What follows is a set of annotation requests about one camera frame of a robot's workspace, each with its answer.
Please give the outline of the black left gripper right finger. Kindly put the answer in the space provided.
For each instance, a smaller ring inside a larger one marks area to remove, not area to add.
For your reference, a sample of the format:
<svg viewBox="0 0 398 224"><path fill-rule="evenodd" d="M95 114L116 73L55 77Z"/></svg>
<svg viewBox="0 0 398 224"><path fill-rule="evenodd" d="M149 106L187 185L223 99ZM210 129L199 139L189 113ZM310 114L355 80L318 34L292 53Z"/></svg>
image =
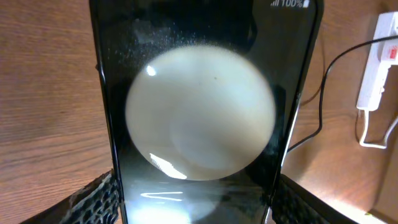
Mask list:
<svg viewBox="0 0 398 224"><path fill-rule="evenodd" d="M272 199L276 224L353 224L354 221L282 174Z"/></svg>

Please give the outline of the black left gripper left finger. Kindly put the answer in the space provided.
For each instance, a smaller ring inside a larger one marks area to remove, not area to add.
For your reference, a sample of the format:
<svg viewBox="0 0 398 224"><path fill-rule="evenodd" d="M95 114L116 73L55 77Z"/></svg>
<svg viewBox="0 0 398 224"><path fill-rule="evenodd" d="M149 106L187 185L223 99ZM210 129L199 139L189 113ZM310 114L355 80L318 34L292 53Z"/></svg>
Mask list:
<svg viewBox="0 0 398 224"><path fill-rule="evenodd" d="M119 192L110 170L61 202L24 220L23 224L114 224L118 220Z"/></svg>

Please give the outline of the black Galaxy smartphone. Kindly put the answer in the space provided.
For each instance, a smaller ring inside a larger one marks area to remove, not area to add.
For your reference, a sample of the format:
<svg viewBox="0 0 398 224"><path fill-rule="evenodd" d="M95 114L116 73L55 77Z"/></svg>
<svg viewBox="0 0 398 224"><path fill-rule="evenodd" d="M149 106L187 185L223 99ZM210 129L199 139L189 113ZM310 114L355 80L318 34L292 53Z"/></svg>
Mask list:
<svg viewBox="0 0 398 224"><path fill-rule="evenodd" d="M90 1L124 223L264 223L323 1Z"/></svg>

